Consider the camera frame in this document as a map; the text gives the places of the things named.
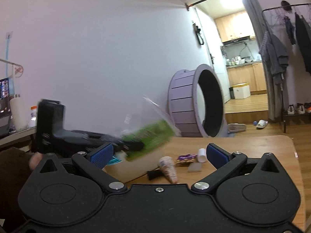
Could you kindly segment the person's left hand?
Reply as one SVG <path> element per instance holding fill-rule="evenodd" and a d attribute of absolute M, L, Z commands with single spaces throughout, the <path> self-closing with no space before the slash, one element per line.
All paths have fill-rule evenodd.
<path fill-rule="evenodd" d="M 32 154 L 32 157 L 30 158 L 28 165 L 30 170 L 34 170 L 38 164 L 40 163 L 40 161 L 43 159 L 44 154 L 36 152 L 34 154 Z"/>

